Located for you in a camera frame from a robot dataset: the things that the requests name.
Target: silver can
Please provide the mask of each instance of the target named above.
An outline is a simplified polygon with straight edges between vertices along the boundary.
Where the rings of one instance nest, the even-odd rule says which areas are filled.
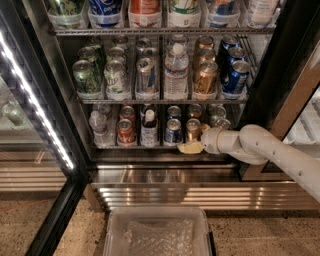
[[[156,72],[152,59],[142,58],[137,61],[137,92],[156,93]]]
[[[107,93],[121,94],[130,91],[126,69],[118,61],[110,61],[106,64],[104,76]]]

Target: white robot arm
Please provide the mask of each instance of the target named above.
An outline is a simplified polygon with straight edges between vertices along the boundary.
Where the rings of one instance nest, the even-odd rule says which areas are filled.
[[[275,163],[320,203],[320,161],[282,143],[257,125],[247,125],[240,131],[211,128],[201,136],[202,147],[208,153],[229,154],[249,164]]]

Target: green can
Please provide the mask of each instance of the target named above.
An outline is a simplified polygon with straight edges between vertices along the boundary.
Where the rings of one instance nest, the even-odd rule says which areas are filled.
[[[96,94],[101,92],[101,87],[95,79],[91,63],[79,60],[72,66],[73,76],[77,83],[77,91],[82,94]]]

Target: floor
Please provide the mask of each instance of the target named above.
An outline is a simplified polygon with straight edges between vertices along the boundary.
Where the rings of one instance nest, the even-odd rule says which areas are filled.
[[[24,255],[54,199],[23,207],[1,201],[0,255]],[[318,256],[319,211],[207,212],[218,256]],[[81,199],[55,256],[101,256],[106,236],[105,214],[94,213]]]

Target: bottle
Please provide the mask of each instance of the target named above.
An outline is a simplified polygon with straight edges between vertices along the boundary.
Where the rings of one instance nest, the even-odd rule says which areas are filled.
[[[180,100],[188,96],[189,56],[182,44],[176,43],[165,58],[165,99]]]
[[[159,144],[158,140],[158,120],[155,112],[147,110],[141,125],[141,145],[145,147],[154,147]]]
[[[107,118],[97,110],[91,112],[89,124],[93,130],[94,143],[97,146],[106,145],[108,141]]]

